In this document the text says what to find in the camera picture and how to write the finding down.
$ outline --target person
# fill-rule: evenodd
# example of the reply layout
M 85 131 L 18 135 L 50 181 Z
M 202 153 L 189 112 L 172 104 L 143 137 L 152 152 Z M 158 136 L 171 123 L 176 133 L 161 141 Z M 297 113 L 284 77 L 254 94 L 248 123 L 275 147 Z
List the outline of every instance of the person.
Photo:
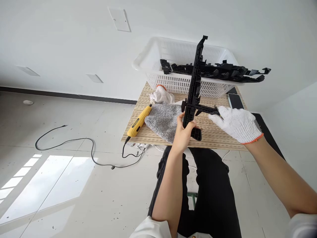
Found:
M 243 109 L 219 107 L 209 118 L 230 136 L 244 144 L 255 158 L 265 179 L 292 218 L 287 237 L 315 237 L 317 194 L 267 143 L 255 125 L 255 117 Z M 158 166 L 157 185 L 148 217 L 130 238 L 241 237 L 229 168 L 210 149 L 189 148 L 197 165 L 199 185 L 195 210 L 189 210 L 186 180 L 189 173 L 185 151 L 191 130 L 183 127 L 182 113 L 172 146 L 168 146 Z

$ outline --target smartphone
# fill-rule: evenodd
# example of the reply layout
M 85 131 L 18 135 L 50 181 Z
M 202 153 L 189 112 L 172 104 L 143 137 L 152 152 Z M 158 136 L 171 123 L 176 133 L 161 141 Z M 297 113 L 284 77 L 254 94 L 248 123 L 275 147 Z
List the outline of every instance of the smartphone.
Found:
M 230 107 L 232 109 L 233 108 L 244 109 L 241 98 L 238 94 L 228 94 L 228 100 L 229 100 Z

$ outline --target power cord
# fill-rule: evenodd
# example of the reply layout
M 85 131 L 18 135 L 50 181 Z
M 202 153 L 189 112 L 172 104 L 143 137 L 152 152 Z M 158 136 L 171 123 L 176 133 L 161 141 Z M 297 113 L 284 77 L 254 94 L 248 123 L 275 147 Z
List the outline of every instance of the power cord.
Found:
M 231 150 L 228 151 L 227 154 L 225 154 L 223 157 L 222 157 L 222 161 L 224 161 L 225 157 L 231 152 Z
M 125 143 L 124 143 L 124 145 L 123 145 L 122 158 L 126 158 L 126 157 L 128 157 L 129 155 L 133 155 L 134 157 L 139 157 L 139 156 L 140 156 L 140 158 L 139 158 L 139 160 L 136 161 L 135 163 L 130 164 L 130 165 L 126 165 L 126 166 L 116 166 L 116 165 L 111 165 L 111 164 L 100 164 L 100 163 L 96 162 L 95 159 L 93 158 L 93 147 L 94 147 L 95 142 L 93 141 L 93 139 L 90 139 L 90 138 L 78 138 L 78 139 L 67 140 L 67 141 L 63 142 L 62 144 L 56 145 L 56 146 L 51 147 L 51 148 L 48 148 L 48 149 L 40 149 L 40 148 L 37 146 L 37 143 L 39 142 L 39 140 L 40 140 L 43 136 L 45 136 L 46 134 L 50 133 L 50 132 L 53 131 L 53 130 L 56 130 L 56 129 L 59 129 L 59 128 L 62 128 L 62 127 L 66 127 L 66 126 L 67 126 L 67 125 L 63 125 L 63 126 L 60 126 L 60 127 L 56 127 L 56 128 L 54 128 L 54 129 L 52 129 L 52 130 L 46 132 L 44 135 L 42 135 L 40 138 L 37 139 L 37 141 L 35 142 L 35 148 L 36 148 L 37 150 L 49 150 L 49 149 L 53 149 L 53 148 L 59 147 L 59 146 L 65 144 L 65 143 L 67 143 L 67 142 L 70 142 L 70 141 L 80 140 L 80 139 L 88 139 L 88 140 L 91 140 L 91 142 L 92 142 L 92 147 L 91 147 L 91 158 L 92 158 L 92 161 L 93 161 L 95 164 L 97 164 L 97 165 L 101 165 L 101 166 L 111 166 L 111 169 L 112 169 L 112 170 L 113 170 L 114 168 L 126 168 L 126 167 L 129 167 L 129 166 L 131 166 L 131 165 L 136 164 L 136 163 L 139 162 L 140 159 L 142 158 L 141 155 L 145 153 L 145 148 L 142 150 L 142 149 L 138 146 L 138 148 L 139 148 L 140 150 L 142 150 L 142 153 L 141 153 L 141 154 L 139 154 L 139 151 L 138 151 L 136 155 L 134 155 L 134 154 L 128 154 L 128 155 L 125 156 L 125 157 L 123 156 L 124 146 L 125 146 L 126 143 L 129 141 L 130 137 L 128 137 L 128 138 L 125 140 Z
M 164 152 L 164 150 L 160 150 L 159 148 L 156 147 L 156 145 L 153 145 L 157 150 Z

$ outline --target wooden tabletop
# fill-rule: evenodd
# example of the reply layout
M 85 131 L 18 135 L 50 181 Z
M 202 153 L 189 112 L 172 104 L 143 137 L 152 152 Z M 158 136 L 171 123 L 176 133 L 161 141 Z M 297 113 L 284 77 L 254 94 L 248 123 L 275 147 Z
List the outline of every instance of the wooden tabletop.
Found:
M 123 137 L 121 141 L 125 141 L 127 138 L 127 132 L 134 123 L 134 121 L 138 118 L 140 113 L 144 110 L 146 106 L 150 104 L 150 97 L 148 94 L 152 93 L 154 90 L 150 87 L 148 83 L 145 84 L 139 100 L 135 105 L 129 123 L 125 129 Z M 188 97 L 187 94 L 173 94 L 175 96 L 175 101 L 184 100 Z M 243 99 L 242 103 L 244 108 L 247 109 Z M 218 106 L 225 106 L 230 107 L 229 101 L 227 98 L 227 94 L 222 95 L 220 98 L 207 98 L 201 97 L 200 104 L 214 107 L 214 105 Z M 244 150 L 247 151 L 244 145 L 241 145 L 237 140 L 233 139 L 223 130 L 221 130 L 216 124 L 214 124 L 209 118 L 208 114 L 202 112 L 198 116 L 195 116 L 197 121 L 197 125 L 202 128 L 202 140 L 196 141 L 195 139 L 191 138 L 188 147 L 199 147 L 199 148 L 210 148 L 210 149 L 224 149 L 224 150 Z M 144 124 L 140 129 L 139 133 L 136 137 L 132 137 L 129 142 L 137 142 L 137 143 L 144 143 L 144 144 L 162 144 L 162 145 L 170 145 L 168 142 L 161 139 L 158 135 L 156 135 L 150 128 Z

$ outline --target white plastic basket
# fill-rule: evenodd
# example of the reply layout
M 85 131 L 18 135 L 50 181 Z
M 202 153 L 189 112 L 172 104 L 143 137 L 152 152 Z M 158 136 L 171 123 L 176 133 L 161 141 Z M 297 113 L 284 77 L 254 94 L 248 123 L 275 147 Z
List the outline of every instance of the white plastic basket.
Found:
M 145 72 L 147 81 L 153 90 L 163 85 L 170 93 L 188 94 L 191 75 L 164 74 L 160 59 L 173 64 L 194 63 L 194 55 L 198 43 L 173 40 L 162 37 L 152 37 L 139 56 L 132 62 L 132 67 Z M 203 60 L 214 65 L 227 60 L 228 63 L 238 65 L 234 55 L 226 48 L 204 44 Z M 243 83 L 224 81 L 219 79 L 201 78 L 200 95 L 202 97 L 218 98 L 234 86 Z

